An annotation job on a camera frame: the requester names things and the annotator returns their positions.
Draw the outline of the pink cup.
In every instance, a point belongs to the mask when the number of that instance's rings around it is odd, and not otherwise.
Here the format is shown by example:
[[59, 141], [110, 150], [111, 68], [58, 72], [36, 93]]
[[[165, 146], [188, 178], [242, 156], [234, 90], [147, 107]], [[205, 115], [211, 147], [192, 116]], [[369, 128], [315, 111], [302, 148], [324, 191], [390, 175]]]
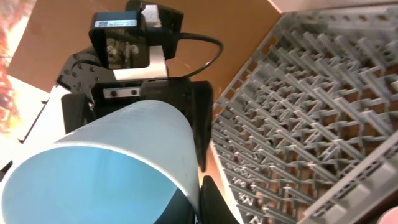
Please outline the pink cup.
[[377, 224], [398, 224], [398, 207], [393, 207], [383, 213]]

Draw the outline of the blue cup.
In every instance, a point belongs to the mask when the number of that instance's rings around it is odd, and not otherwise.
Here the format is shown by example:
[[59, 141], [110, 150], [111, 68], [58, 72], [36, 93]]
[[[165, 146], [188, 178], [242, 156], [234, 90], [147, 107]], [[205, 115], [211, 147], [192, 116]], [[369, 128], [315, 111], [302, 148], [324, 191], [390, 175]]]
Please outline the blue cup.
[[193, 223], [200, 213], [192, 128], [157, 100], [30, 147], [4, 180], [2, 223]]

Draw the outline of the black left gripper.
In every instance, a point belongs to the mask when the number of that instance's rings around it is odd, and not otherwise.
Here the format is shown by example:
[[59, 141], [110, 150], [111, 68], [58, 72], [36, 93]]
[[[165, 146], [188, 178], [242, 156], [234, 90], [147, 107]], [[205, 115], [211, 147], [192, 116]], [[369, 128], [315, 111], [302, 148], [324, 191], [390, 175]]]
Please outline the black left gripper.
[[198, 165], [206, 169], [213, 117], [210, 82], [184, 77], [117, 80], [89, 47], [69, 57], [56, 84], [68, 90], [61, 98], [66, 133], [138, 101], [158, 100], [174, 106], [190, 123]]

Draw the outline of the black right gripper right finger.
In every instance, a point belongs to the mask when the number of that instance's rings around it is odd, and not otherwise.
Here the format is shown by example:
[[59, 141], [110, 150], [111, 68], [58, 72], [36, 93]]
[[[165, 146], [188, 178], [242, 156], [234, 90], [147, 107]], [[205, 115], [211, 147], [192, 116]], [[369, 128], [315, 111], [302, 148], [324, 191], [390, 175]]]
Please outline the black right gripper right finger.
[[209, 175], [204, 176], [200, 188], [200, 212], [202, 224], [239, 224]]

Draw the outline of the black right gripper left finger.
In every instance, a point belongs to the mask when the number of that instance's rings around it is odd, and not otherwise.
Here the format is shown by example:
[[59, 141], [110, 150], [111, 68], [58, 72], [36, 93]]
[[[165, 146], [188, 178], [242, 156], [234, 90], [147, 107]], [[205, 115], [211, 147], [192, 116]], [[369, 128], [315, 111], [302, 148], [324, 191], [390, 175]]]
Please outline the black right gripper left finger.
[[13, 161], [9, 161], [1, 170], [0, 170], [0, 182], [2, 182], [3, 178], [12, 167]]

